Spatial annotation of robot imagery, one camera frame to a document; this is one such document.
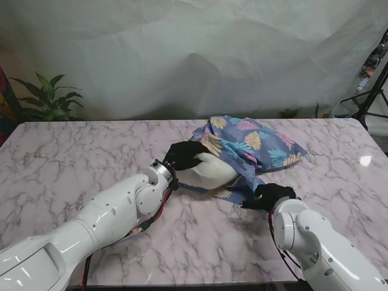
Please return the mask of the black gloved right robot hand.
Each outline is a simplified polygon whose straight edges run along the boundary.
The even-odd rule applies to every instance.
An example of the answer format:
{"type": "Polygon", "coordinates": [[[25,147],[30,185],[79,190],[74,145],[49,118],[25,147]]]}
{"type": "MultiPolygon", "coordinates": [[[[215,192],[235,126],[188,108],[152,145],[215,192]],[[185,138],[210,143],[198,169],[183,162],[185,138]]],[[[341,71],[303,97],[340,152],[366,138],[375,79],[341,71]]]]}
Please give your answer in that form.
{"type": "Polygon", "coordinates": [[[255,190],[255,198],[241,201],[239,206],[243,209],[270,212],[282,198],[296,199],[296,193],[291,187],[284,187],[275,183],[260,184],[255,190]]]}

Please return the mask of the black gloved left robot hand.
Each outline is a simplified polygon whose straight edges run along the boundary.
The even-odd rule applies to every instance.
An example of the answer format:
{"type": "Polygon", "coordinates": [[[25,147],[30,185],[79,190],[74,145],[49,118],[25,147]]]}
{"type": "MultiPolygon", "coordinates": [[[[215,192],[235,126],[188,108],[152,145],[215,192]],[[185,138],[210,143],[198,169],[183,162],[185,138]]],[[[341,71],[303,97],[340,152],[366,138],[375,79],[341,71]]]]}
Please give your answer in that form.
{"type": "Polygon", "coordinates": [[[198,141],[177,142],[170,146],[163,162],[170,164],[176,171],[187,170],[202,162],[197,157],[202,153],[210,154],[210,151],[198,141]]]}

